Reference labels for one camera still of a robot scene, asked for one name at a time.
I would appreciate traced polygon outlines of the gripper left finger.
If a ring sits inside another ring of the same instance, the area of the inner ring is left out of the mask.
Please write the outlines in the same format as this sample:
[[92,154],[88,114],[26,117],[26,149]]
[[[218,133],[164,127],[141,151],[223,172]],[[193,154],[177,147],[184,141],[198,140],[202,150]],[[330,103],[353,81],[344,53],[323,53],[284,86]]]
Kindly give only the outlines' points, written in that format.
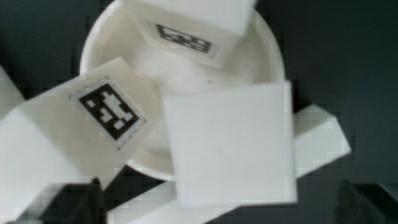
[[51,184],[15,218],[15,224],[106,224],[101,182]]

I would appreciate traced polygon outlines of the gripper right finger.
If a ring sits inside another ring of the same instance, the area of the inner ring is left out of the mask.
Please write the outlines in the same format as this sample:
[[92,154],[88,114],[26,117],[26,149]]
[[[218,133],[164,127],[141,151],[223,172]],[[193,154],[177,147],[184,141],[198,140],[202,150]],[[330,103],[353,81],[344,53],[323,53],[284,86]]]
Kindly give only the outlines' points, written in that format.
[[398,224],[398,183],[340,181],[333,224]]

